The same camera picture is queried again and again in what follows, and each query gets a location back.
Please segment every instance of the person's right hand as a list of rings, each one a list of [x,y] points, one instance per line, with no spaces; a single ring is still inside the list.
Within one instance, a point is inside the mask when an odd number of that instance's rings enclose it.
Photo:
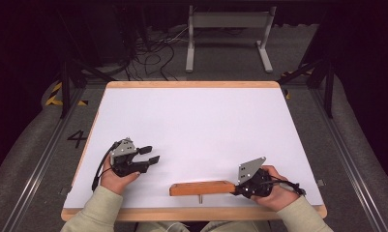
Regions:
[[[262,169],[269,172],[269,175],[277,177],[281,180],[287,181],[286,177],[281,176],[274,166],[262,165]],[[251,200],[256,202],[261,206],[268,207],[274,211],[279,211],[284,207],[290,205],[293,201],[297,200],[299,195],[291,190],[280,187],[278,184],[275,184],[272,188],[270,195],[261,197],[253,195]]]

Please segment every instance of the dark background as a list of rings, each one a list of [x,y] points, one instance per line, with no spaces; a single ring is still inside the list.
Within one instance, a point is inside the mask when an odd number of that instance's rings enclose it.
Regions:
[[[364,3],[354,8],[354,13],[338,11],[330,15],[330,23],[323,23],[326,26],[319,28],[305,61],[321,58],[331,42],[343,38],[339,49],[332,54],[335,72],[388,175],[388,5]],[[112,24],[118,19],[112,13],[118,10],[129,17],[122,18],[124,23]],[[112,7],[61,9],[69,28],[64,28],[61,21],[56,22],[58,37],[66,39],[63,46],[68,53],[93,66],[126,62],[134,52],[136,30],[135,17],[127,10]],[[186,6],[146,7],[144,11],[149,15],[145,17],[146,24],[154,29],[166,30],[187,23]],[[325,9],[319,6],[279,7],[274,24],[319,23],[324,13]],[[99,18],[109,26],[90,28],[86,25]],[[341,25],[347,21],[350,24],[341,31]],[[0,1],[0,165],[24,128],[41,111],[44,91],[58,78],[60,60],[65,54],[61,55],[61,50],[56,49],[61,44],[55,44],[55,38],[46,32],[47,23],[49,21],[42,21],[31,3]],[[341,34],[335,37],[335,31]],[[115,43],[103,46],[108,40]]]

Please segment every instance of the table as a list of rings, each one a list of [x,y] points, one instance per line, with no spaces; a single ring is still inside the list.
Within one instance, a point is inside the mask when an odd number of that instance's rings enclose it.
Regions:
[[[94,174],[114,141],[161,156],[124,194],[121,221],[278,219],[275,212],[231,194],[169,196],[174,183],[227,180],[240,163],[266,157],[326,217],[284,95],[274,81],[110,82],[62,210],[68,220],[91,197]]]

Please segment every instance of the sleeve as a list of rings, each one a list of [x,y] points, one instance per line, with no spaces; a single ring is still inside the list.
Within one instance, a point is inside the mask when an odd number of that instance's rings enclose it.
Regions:
[[[61,231],[113,232],[122,200],[122,196],[98,186],[84,208],[69,219]]]
[[[333,231],[320,217],[304,196],[278,211],[289,232],[328,232]]]

